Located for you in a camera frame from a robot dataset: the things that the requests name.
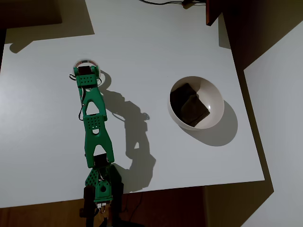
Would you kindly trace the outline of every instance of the white table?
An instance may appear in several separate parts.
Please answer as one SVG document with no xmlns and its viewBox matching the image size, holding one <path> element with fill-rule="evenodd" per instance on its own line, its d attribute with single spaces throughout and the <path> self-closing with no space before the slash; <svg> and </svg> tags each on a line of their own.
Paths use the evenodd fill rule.
<svg viewBox="0 0 303 227">
<path fill-rule="evenodd" d="M 79 93 L 68 77 L 82 58 L 112 79 L 103 91 L 106 127 L 125 192 L 264 180 L 232 52 L 218 45 L 217 21 L 205 25 L 204 7 L 137 0 L 87 7 L 95 35 L 34 41 L 17 54 L 4 47 L 0 207 L 83 197 L 90 169 Z M 186 76 L 208 79 L 228 103 L 218 127 L 192 136 L 167 110 L 171 87 Z"/>
</svg>

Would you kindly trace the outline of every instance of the wire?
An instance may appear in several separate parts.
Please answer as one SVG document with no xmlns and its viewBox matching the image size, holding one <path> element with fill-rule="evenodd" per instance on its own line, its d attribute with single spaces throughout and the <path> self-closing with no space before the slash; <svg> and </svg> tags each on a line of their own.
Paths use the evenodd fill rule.
<svg viewBox="0 0 303 227">
<path fill-rule="evenodd" d="M 129 218 L 129 222 L 132 220 L 133 215 L 135 214 L 135 212 L 136 212 L 136 210 L 138 209 L 138 207 L 141 205 L 142 199 L 143 199 L 143 192 L 141 193 L 141 198 L 140 198 L 139 204 L 136 206 L 136 208 L 134 209 L 134 211 L 133 211 L 131 217 Z"/>
<path fill-rule="evenodd" d="M 147 3 L 147 4 L 151 4 L 151 5 L 157 5 L 157 6 L 163 6 L 163 5 L 167 5 L 167 4 L 179 4 L 179 5 L 182 4 L 181 1 L 168 1 L 168 2 L 164 2 L 164 3 L 156 3 L 156 2 L 150 2 L 150 1 L 145 1 L 145 0 L 139 0 L 139 1 Z M 192 3 L 195 4 L 195 3 L 205 3 L 205 2 L 195 1 L 195 2 L 192 2 Z"/>
</svg>

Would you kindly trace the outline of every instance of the black sponge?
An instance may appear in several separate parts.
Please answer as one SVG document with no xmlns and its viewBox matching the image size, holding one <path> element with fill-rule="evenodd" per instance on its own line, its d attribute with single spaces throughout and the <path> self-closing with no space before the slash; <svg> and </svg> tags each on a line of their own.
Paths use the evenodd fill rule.
<svg viewBox="0 0 303 227">
<path fill-rule="evenodd" d="M 210 114 L 188 83 L 171 92 L 170 104 L 176 116 L 192 127 Z"/>
</svg>

